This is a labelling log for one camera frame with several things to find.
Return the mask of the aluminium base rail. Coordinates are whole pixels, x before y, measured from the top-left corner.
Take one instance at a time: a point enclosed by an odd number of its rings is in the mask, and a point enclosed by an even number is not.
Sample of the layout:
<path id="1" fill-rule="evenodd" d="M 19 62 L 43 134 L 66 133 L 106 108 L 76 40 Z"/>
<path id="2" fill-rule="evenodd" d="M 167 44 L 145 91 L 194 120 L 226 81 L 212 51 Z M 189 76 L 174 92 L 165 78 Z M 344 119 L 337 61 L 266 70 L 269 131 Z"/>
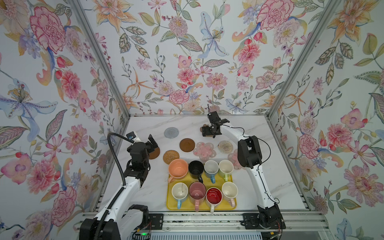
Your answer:
<path id="1" fill-rule="evenodd" d="M 151 212 L 150 226 L 124 240 L 332 240 L 320 212 L 282 211 L 282 220 L 261 227 L 255 212 Z"/>

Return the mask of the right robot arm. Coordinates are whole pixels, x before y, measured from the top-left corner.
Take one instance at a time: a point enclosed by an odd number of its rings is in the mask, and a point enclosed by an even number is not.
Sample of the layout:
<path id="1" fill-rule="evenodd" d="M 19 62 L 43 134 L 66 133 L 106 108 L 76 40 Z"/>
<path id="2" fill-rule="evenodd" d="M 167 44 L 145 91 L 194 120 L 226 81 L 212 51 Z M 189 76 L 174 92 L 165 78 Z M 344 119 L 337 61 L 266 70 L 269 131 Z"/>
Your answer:
<path id="1" fill-rule="evenodd" d="M 279 208 L 279 200 L 274 199 L 266 183 L 263 172 L 263 159 L 260 141 L 256 136 L 245 134 L 242 127 L 233 127 L 227 119 L 221 119 L 217 112 L 209 112 L 209 126 L 202 127 L 204 137 L 224 135 L 238 146 L 238 162 L 250 176 L 257 196 L 257 225 L 262 229 L 273 229 L 275 226 L 282 231 L 284 219 Z"/>

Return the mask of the brown paw coaster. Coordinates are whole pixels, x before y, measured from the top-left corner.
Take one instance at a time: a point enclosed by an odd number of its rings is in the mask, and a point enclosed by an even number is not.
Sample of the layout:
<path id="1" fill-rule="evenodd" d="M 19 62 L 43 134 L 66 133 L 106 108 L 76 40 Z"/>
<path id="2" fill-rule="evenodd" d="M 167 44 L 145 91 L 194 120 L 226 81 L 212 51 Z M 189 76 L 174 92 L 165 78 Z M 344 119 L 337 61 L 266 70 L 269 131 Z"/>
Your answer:
<path id="1" fill-rule="evenodd" d="M 213 126 L 212 125 L 204 124 L 200 128 L 200 130 L 202 132 L 203 137 L 212 137 L 212 138 L 215 137 L 215 133 L 213 132 Z"/>

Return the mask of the black mug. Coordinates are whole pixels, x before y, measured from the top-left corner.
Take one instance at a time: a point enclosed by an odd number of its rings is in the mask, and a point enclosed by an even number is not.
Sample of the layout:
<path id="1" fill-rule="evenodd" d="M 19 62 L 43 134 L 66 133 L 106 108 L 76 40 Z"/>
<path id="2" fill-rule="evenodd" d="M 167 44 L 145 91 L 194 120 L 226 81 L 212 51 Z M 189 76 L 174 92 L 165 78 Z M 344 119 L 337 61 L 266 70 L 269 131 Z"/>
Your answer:
<path id="1" fill-rule="evenodd" d="M 194 179 L 203 183 L 204 164 L 200 161 L 192 161 L 189 163 L 189 174 Z"/>

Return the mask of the yellow tray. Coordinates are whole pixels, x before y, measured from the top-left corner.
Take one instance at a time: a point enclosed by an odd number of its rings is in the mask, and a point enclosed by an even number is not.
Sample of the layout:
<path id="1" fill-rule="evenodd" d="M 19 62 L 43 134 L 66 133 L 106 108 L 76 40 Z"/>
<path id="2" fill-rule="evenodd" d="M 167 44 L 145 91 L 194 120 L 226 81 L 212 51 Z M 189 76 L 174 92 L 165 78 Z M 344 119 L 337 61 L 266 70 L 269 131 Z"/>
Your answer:
<path id="1" fill-rule="evenodd" d="M 211 179 L 203 175 L 203 183 L 191 177 L 187 173 L 182 179 L 169 175 L 168 192 L 166 206 L 170 211 L 194 211 L 210 212 L 212 207 L 207 198 L 218 202 L 216 195 L 208 195 L 207 191 L 211 188 L 222 189 L 225 179 L 216 175 L 216 182 L 213 184 Z"/>

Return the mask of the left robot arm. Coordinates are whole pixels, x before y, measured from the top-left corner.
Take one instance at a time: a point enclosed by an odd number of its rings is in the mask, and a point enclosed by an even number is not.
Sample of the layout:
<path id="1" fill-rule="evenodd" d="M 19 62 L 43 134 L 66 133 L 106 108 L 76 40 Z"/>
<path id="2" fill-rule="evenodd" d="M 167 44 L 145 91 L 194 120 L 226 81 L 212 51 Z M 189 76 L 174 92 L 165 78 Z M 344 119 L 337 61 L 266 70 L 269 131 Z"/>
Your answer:
<path id="1" fill-rule="evenodd" d="M 131 159 L 123 171 L 118 160 L 112 137 L 118 137 L 131 143 L 127 148 Z M 85 219 L 80 226 L 80 240 L 127 240 L 141 228 L 150 225 L 149 210 L 144 205 L 132 205 L 134 195 L 143 186 L 151 170 L 149 154 L 158 149 L 152 135 L 147 142 L 142 142 L 135 132 L 125 137 L 116 133 L 108 133 L 107 141 L 118 167 L 122 183 L 107 205 L 92 219 Z"/>

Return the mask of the woven rattan round coaster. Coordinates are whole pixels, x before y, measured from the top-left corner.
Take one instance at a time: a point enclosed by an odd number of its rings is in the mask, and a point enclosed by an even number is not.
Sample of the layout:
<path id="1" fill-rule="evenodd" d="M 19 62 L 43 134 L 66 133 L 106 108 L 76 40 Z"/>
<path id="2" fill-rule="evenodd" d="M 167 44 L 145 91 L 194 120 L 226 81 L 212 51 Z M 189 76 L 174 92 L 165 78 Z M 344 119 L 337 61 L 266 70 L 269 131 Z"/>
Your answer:
<path id="1" fill-rule="evenodd" d="M 163 161 L 169 165 L 173 160 L 179 159 L 180 154 L 175 150 L 168 150 L 163 155 Z"/>

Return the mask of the dark brown round coaster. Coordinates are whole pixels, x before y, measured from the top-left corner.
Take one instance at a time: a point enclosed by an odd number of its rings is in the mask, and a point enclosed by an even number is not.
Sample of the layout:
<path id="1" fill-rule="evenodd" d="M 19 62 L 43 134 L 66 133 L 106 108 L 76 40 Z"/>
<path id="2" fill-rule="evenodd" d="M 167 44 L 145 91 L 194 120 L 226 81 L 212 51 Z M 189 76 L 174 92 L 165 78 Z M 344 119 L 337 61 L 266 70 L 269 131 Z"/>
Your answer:
<path id="1" fill-rule="evenodd" d="M 185 138 L 183 140 L 180 141 L 180 149 L 183 151 L 183 152 L 191 152 L 195 149 L 195 141 L 190 139 L 190 138 Z"/>

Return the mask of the orange mug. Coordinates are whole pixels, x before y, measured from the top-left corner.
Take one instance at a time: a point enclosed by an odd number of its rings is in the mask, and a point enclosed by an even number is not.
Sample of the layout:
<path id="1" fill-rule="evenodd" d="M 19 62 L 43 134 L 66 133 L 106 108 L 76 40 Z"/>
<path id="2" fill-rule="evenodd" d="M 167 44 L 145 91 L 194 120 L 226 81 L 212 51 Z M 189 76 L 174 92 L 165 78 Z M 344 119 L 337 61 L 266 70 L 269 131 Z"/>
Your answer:
<path id="1" fill-rule="evenodd" d="M 171 183 L 175 180 L 181 180 L 189 172 L 189 164 L 182 159 L 173 160 L 169 164 L 168 172 L 169 172 L 168 183 Z"/>

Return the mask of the patterned round white coaster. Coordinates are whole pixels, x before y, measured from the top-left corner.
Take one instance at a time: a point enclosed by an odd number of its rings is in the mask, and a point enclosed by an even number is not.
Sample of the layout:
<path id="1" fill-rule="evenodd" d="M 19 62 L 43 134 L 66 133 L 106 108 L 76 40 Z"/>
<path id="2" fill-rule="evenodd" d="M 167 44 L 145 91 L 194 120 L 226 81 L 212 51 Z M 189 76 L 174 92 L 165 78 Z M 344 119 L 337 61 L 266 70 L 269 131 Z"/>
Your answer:
<path id="1" fill-rule="evenodd" d="M 218 149 L 223 154 L 230 154 L 232 153 L 234 146 L 229 141 L 220 141 L 218 144 Z"/>

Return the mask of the dusty pink mug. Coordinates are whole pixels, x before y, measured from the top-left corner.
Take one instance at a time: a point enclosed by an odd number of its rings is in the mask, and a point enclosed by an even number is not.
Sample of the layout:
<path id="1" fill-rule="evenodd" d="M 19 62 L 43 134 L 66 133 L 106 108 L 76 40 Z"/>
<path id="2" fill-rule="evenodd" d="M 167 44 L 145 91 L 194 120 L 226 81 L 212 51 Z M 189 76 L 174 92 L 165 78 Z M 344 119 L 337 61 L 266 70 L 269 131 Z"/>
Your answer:
<path id="1" fill-rule="evenodd" d="M 189 187 L 189 199 L 193 205 L 193 210 L 198 212 L 200 205 L 205 201 L 206 198 L 206 186 L 200 182 L 194 182 Z"/>

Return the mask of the grey round coaster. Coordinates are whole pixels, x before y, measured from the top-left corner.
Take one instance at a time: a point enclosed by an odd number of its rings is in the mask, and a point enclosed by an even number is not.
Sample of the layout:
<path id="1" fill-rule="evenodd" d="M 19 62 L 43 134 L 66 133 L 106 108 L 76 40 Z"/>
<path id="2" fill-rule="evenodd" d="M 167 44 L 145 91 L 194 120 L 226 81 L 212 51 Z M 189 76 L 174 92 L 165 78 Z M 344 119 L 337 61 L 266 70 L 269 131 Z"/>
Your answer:
<path id="1" fill-rule="evenodd" d="M 179 130 L 175 127 L 169 127 L 164 131 L 164 136 L 168 139 L 174 139 L 179 135 Z"/>

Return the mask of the brown wooden round coaster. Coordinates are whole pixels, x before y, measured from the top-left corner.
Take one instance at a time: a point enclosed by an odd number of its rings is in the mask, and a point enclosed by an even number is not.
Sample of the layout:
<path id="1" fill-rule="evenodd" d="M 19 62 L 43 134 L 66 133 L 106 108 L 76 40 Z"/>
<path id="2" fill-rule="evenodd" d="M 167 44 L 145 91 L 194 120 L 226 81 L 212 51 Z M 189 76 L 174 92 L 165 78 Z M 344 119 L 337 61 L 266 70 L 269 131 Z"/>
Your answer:
<path id="1" fill-rule="evenodd" d="M 159 147 L 155 148 L 153 152 L 149 153 L 149 159 L 154 160 L 156 159 L 161 153 L 161 150 Z"/>

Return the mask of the red interior white mug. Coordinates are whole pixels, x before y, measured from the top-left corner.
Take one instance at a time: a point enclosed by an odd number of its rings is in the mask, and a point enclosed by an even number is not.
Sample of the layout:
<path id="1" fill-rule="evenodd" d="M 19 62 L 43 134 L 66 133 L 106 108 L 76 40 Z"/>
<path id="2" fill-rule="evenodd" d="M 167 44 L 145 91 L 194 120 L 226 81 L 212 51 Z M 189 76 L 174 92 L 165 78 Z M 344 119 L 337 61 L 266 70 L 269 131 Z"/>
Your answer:
<path id="1" fill-rule="evenodd" d="M 223 194 L 220 189 L 212 187 L 206 192 L 206 203 L 211 214 L 214 213 L 215 208 L 221 204 Z"/>

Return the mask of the pink flower coaster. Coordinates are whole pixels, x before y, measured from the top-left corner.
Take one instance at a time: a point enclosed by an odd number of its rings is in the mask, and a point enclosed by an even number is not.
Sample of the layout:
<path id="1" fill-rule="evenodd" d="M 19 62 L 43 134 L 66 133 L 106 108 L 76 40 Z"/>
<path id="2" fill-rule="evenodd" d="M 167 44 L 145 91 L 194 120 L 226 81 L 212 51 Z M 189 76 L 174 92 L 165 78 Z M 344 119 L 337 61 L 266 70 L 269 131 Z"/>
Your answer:
<path id="1" fill-rule="evenodd" d="M 215 146 L 212 143 L 198 142 L 196 144 L 196 148 L 193 150 L 193 154 L 197 156 L 202 162 L 207 162 L 217 155 L 214 147 Z"/>
<path id="2" fill-rule="evenodd" d="M 233 164 L 235 170 L 240 170 L 243 167 L 238 160 L 238 150 L 235 149 L 233 153 L 228 155 L 228 160 Z"/>

